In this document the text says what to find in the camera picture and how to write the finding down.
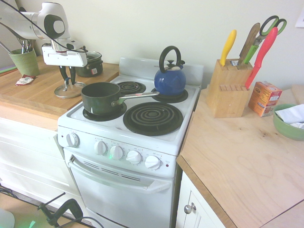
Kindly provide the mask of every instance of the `burner drip pan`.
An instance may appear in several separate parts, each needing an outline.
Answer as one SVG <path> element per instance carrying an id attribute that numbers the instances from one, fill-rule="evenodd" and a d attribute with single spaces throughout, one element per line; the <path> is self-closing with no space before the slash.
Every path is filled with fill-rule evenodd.
<path id="1" fill-rule="evenodd" d="M 178 108 L 160 102 L 138 104 L 130 108 L 123 117 L 123 123 L 130 131 L 147 136 L 171 133 L 183 121 Z"/>
<path id="2" fill-rule="evenodd" d="M 112 114 L 95 115 L 95 114 L 92 114 L 92 113 L 88 112 L 86 109 L 84 109 L 82 113 L 83 113 L 84 117 L 88 120 L 103 122 L 103 121 L 114 120 L 114 119 L 122 116 L 125 113 L 126 110 L 127 110 L 127 105 L 125 103 L 122 103 L 120 111 L 112 113 Z"/>
<path id="3" fill-rule="evenodd" d="M 160 101 L 160 102 L 166 102 L 166 103 L 179 103 L 188 98 L 188 92 L 187 90 L 184 90 L 180 95 L 175 95 L 175 96 L 167 96 L 167 95 L 162 95 L 158 94 L 156 96 L 152 97 L 154 100 Z"/>
<path id="4" fill-rule="evenodd" d="M 118 85 L 122 95 L 139 94 L 146 90 L 146 86 L 139 82 L 120 82 Z"/>

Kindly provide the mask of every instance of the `knife block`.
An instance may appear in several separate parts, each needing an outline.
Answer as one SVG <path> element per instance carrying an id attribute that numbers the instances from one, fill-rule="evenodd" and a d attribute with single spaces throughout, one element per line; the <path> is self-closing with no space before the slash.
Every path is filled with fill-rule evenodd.
<path id="1" fill-rule="evenodd" d="M 250 63 L 239 66 L 231 65 L 227 59 L 224 66 L 216 61 L 207 94 L 207 105 L 214 118 L 241 117 L 249 97 L 245 85 L 250 76 Z"/>

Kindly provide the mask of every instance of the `control panel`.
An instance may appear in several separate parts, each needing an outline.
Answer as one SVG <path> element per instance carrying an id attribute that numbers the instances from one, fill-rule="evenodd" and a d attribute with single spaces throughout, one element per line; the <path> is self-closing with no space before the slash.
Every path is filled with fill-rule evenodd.
<path id="1" fill-rule="evenodd" d="M 58 127 L 59 144 L 93 162 L 165 178 L 173 178 L 176 157 L 65 127 Z"/>

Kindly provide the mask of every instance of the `kettle handle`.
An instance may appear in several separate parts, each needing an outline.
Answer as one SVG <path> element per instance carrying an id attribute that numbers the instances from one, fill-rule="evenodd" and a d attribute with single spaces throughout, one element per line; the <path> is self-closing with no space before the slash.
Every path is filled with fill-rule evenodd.
<path id="1" fill-rule="evenodd" d="M 175 53 L 176 53 L 176 58 L 177 58 L 176 59 L 176 66 L 181 65 L 181 52 L 180 52 L 180 50 L 175 46 L 168 46 L 162 51 L 161 56 L 160 56 L 159 65 L 160 65 L 160 70 L 161 70 L 162 73 L 166 73 L 165 66 L 164 66 L 165 58 L 166 58 L 167 54 L 172 50 L 175 50 Z"/>

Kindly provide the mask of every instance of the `green knife handle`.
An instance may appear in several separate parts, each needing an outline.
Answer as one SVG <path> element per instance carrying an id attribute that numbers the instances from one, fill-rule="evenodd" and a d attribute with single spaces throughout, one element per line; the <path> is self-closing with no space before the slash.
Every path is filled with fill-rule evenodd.
<path id="1" fill-rule="evenodd" d="M 252 45 L 250 50 L 248 51 L 248 54 L 246 55 L 244 59 L 244 63 L 248 64 L 251 60 L 252 56 L 255 54 L 256 50 L 258 49 L 258 46 Z"/>

